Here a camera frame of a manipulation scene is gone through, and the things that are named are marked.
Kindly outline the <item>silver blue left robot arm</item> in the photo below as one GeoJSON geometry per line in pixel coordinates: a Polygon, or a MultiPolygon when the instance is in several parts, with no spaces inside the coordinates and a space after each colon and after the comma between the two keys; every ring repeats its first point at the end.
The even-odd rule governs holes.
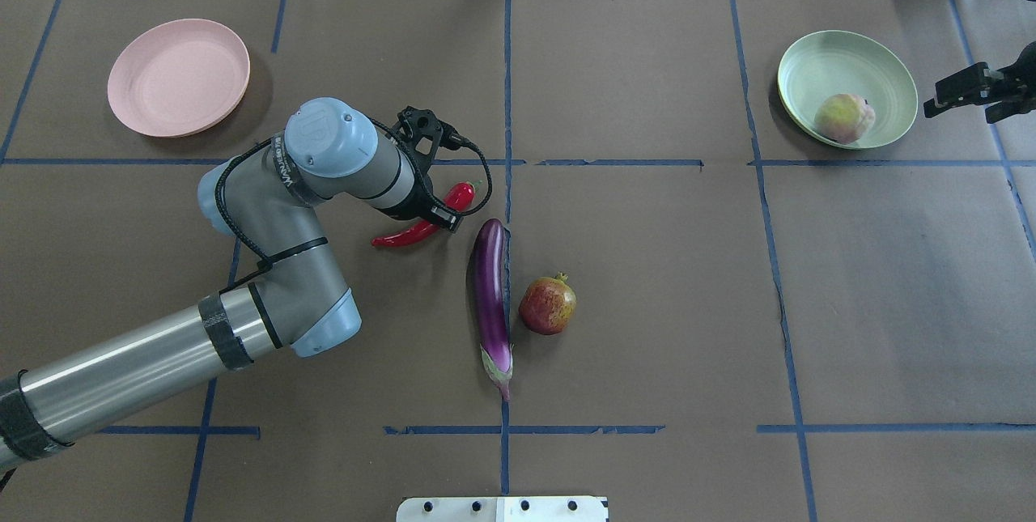
{"type": "Polygon", "coordinates": [[[264,142],[211,169],[197,202],[249,253],[219,292],[65,359],[2,382],[2,470],[51,458],[104,427],[275,350],[310,357],[358,334],[353,289],[317,208],[347,194],[390,219],[455,231],[464,216],[433,191],[439,150],[478,147],[428,109],[385,125],[332,97],[304,102],[264,142]]]}

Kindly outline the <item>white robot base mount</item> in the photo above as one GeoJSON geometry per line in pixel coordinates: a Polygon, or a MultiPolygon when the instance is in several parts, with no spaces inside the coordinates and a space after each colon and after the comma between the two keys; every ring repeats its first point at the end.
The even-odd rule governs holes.
{"type": "Polygon", "coordinates": [[[591,495],[414,497],[397,521],[609,521],[604,497],[591,495]]]}

